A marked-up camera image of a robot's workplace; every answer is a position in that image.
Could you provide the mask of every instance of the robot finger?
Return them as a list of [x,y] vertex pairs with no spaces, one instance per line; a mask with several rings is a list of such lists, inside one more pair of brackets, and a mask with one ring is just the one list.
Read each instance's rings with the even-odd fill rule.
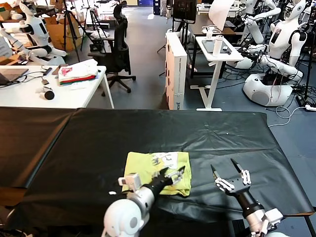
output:
[[242,172],[242,167],[239,163],[237,163],[235,160],[231,159],[235,169],[238,171],[238,173],[240,174]]

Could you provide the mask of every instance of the gray floor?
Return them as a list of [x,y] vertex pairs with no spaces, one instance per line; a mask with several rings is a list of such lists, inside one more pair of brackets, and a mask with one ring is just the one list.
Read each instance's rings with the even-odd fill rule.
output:
[[[114,106],[116,109],[166,109],[163,96],[165,79],[164,76],[159,77],[159,74],[164,72],[165,53],[164,50],[161,50],[159,54],[156,51],[164,44],[164,33],[168,28],[171,28],[171,20],[166,24],[164,17],[153,16],[151,7],[129,7],[124,9],[124,13],[128,17],[126,42],[130,48],[132,74],[137,76],[137,80],[126,81],[132,89],[130,94],[127,94],[125,89],[117,83],[111,88]],[[89,41],[86,39],[83,52],[79,53],[81,60],[88,58],[88,45]],[[76,61],[75,53],[72,52],[67,57],[67,63],[71,64]],[[202,54],[197,57],[197,69],[199,71],[208,69]],[[302,67],[302,71],[306,72],[306,70],[306,67]],[[312,84],[315,76],[316,73],[313,68]],[[243,81],[243,79],[237,81],[227,80],[220,83],[218,87]],[[89,107],[109,108],[105,98],[101,97],[101,92],[101,89],[98,89],[88,105]],[[202,107],[203,103],[198,90],[190,90],[187,85],[185,109],[195,110]],[[264,107],[250,102],[242,92],[242,84],[217,89],[213,107],[222,108],[223,111],[264,112],[268,115],[268,124],[286,122],[286,120],[279,118],[275,112],[267,111]],[[298,105],[294,100],[289,109],[292,111],[296,107]],[[271,128],[313,206],[316,206],[315,124],[316,114],[300,109],[295,112],[288,125]],[[311,219],[316,224],[316,217],[312,216]],[[287,218],[279,229],[292,237],[311,236],[302,217]]]

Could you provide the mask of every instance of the black office chair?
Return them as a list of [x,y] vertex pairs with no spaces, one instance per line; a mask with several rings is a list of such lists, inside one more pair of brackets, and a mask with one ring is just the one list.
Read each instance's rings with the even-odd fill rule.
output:
[[114,76],[108,78],[110,80],[109,86],[111,87],[116,81],[127,89],[127,93],[131,92],[131,89],[122,81],[122,79],[136,80],[136,76],[120,76],[119,72],[125,70],[131,75],[129,50],[126,42],[124,41],[124,35],[127,29],[127,18],[122,14],[122,7],[126,5],[126,1],[116,5],[113,15],[116,18],[118,24],[115,27],[114,39],[107,40],[111,47],[111,53],[100,52],[103,47],[103,41],[97,40],[90,46],[91,53],[88,56],[92,56],[94,60],[98,62],[100,66],[106,66],[106,72],[108,74],[114,74]]

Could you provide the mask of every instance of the black tablecloth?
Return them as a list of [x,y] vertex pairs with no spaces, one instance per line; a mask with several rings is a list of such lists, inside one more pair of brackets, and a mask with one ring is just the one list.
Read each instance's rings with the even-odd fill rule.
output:
[[29,186],[73,111],[0,107],[0,187]]
[[295,173],[266,124],[249,112],[121,111],[75,112],[15,208],[8,228],[103,224],[107,207],[122,195],[118,177],[127,153],[187,151],[191,194],[160,196],[159,208],[203,222],[242,219],[233,197],[215,185],[210,164],[223,178],[237,178],[234,158],[249,169],[251,192],[266,209],[284,215],[313,211]]

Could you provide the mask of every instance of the white humanoid robot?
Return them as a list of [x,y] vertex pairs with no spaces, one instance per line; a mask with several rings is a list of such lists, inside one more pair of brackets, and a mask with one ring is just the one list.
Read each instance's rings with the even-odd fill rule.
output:
[[[20,27],[11,29],[1,29],[0,35],[8,38],[10,43],[19,51],[19,55],[26,60],[37,62],[41,65],[60,65],[65,61],[62,56],[66,56],[66,52],[54,48],[49,43],[49,34],[45,27],[44,18],[37,18],[22,2],[19,4],[21,10],[26,14],[26,20],[21,20]],[[12,37],[11,33],[28,34],[37,46],[26,49],[21,42]]]
[[[249,223],[252,237],[288,237],[282,233],[271,233],[281,222],[283,215],[274,208],[265,211],[263,205],[251,195],[250,173],[232,160],[241,174],[241,179],[230,183],[219,177],[213,166],[215,185],[227,195],[233,196],[239,202],[243,216]],[[141,185],[138,174],[129,174],[119,178],[120,185],[128,185],[133,190],[126,199],[113,202],[104,216],[104,230],[101,237],[137,237],[149,221],[149,212],[161,190],[167,185],[173,185],[182,179],[185,167],[181,167],[169,175],[165,175],[167,168],[161,170],[151,183]]]
[[[246,0],[246,7],[242,11],[238,13],[239,16],[245,15],[242,17],[246,27],[243,32],[243,37],[241,40],[243,40],[248,33],[251,34],[252,38],[256,42],[256,44],[261,44],[264,42],[264,37],[262,36],[262,33],[260,32],[260,29],[257,25],[257,21],[264,20],[268,17],[278,15],[281,12],[281,9],[276,6],[275,2],[273,0],[261,0],[262,4],[264,6],[267,6],[270,10],[266,12],[262,12],[258,15],[254,16],[255,13],[255,6],[257,4],[258,0]],[[253,65],[254,61],[252,59],[249,59],[247,57],[244,57],[242,61],[239,62],[227,62],[228,65],[238,68],[238,69],[249,69]]]
[[[269,66],[276,77],[272,84],[263,83],[264,74],[250,75],[243,87],[246,96],[263,106],[282,106],[285,104],[292,87],[282,82],[285,80],[298,81],[303,77],[303,73],[295,68],[295,64],[300,56],[301,49],[306,42],[307,34],[300,32],[298,18],[311,2],[306,0],[292,0],[284,12],[284,21],[271,24],[272,36],[269,45],[256,45],[248,48],[249,53],[268,52],[258,58],[260,65]],[[281,57],[285,51],[291,47],[288,63],[282,62]]]

